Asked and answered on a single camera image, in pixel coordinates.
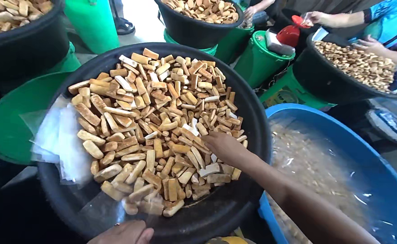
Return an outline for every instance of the green plastic stool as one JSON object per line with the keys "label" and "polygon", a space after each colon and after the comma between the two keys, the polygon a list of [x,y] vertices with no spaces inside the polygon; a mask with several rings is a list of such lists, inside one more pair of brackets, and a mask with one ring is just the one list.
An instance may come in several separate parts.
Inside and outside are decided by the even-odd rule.
{"label": "green plastic stool", "polygon": [[288,67],[287,73],[261,95],[260,102],[265,108],[280,103],[298,103],[323,112],[336,106],[336,104],[327,103],[305,91],[293,75],[292,66]]}
{"label": "green plastic stool", "polygon": [[108,0],[66,0],[65,14],[92,52],[120,46]]}
{"label": "green plastic stool", "polygon": [[[0,159],[31,165],[33,133],[20,115],[32,112],[46,114],[57,89],[71,72],[52,73],[34,78],[0,99]],[[39,127],[43,116],[33,121]]]}
{"label": "green plastic stool", "polygon": [[263,81],[295,57],[294,53],[291,56],[281,56],[269,51],[266,48],[265,33],[264,30],[254,32],[248,47],[234,66],[234,70],[253,89],[259,87]]}
{"label": "green plastic stool", "polygon": [[253,32],[254,25],[248,29],[234,28],[218,43],[215,57],[226,64],[231,64],[236,60],[239,48],[244,47]]}
{"label": "green plastic stool", "polygon": [[[167,43],[179,44],[175,40],[173,40],[173,38],[171,38],[171,36],[169,36],[169,34],[167,33],[167,29],[164,30],[164,39],[165,39],[165,42],[167,42]],[[217,47],[218,47],[218,44],[211,48],[199,49],[199,50],[214,56],[215,53],[217,52]]]}

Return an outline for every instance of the clear plastic bag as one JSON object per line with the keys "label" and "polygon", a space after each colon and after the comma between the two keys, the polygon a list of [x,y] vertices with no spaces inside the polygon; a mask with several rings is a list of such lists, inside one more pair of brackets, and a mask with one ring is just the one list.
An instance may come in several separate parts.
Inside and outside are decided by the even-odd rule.
{"label": "clear plastic bag", "polygon": [[[320,132],[294,118],[273,119],[270,126],[274,168],[339,208],[381,243],[395,243],[392,223],[381,220],[380,213],[370,208],[371,186],[362,180],[356,163],[348,155]],[[267,197],[287,241],[311,243],[277,203]]]}
{"label": "clear plastic bag", "polygon": [[62,184],[84,186],[93,179],[91,156],[77,137],[81,129],[70,99],[60,96],[48,111],[22,114],[34,138],[32,160],[58,164]]}

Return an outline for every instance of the red funnel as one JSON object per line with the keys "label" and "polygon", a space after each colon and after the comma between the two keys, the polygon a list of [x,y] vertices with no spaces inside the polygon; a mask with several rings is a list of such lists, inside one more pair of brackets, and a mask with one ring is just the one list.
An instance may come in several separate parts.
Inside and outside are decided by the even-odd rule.
{"label": "red funnel", "polygon": [[298,15],[292,15],[292,21],[299,27],[301,28],[310,28],[311,26],[309,25],[302,25],[302,23],[304,22],[304,19]]}

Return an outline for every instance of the black basin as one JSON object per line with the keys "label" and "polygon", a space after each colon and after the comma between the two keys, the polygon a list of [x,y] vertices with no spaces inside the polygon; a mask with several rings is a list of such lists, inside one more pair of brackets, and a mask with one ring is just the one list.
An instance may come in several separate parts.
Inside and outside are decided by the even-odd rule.
{"label": "black basin", "polygon": [[180,14],[161,0],[155,0],[155,2],[159,6],[169,36],[179,44],[197,49],[214,47],[244,20],[244,13],[237,4],[234,4],[236,12],[239,14],[239,19],[236,22],[232,24],[211,24]]}
{"label": "black basin", "polygon": [[[115,69],[120,54],[130,56],[132,52],[142,53],[145,47],[159,53],[160,56],[172,54],[174,57],[188,56],[192,59],[216,61],[217,67],[227,77],[226,84],[236,92],[235,104],[239,108],[237,115],[245,118],[242,128],[248,136],[249,150],[264,161],[270,161],[270,131],[263,106],[257,96],[233,69],[219,59],[191,47],[152,42],[120,47],[101,54],[72,73],[57,91],[52,103],[59,95],[71,97],[67,91],[71,84]],[[100,185],[94,181],[82,189],[61,185],[56,165],[39,162],[38,167],[40,180],[51,206],[69,227],[86,239],[93,238],[118,221],[144,219],[155,229],[153,243],[203,243],[215,236],[228,235],[238,227],[241,220],[258,206],[263,193],[263,189],[248,175],[241,174],[238,181],[216,188],[209,197],[194,206],[182,208],[171,218],[149,218],[147,214],[126,215],[123,210],[110,208],[115,206],[116,202],[107,196],[104,201],[107,212],[101,213],[101,209],[94,206],[93,210],[85,211],[83,214],[81,209],[100,193]]]}

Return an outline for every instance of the patterned shirt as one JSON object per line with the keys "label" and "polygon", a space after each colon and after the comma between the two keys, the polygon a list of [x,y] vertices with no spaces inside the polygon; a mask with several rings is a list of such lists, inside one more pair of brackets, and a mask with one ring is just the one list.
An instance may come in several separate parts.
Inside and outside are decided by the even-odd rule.
{"label": "patterned shirt", "polygon": [[371,35],[386,48],[397,51],[397,0],[385,0],[364,10],[364,22],[370,25],[350,42]]}

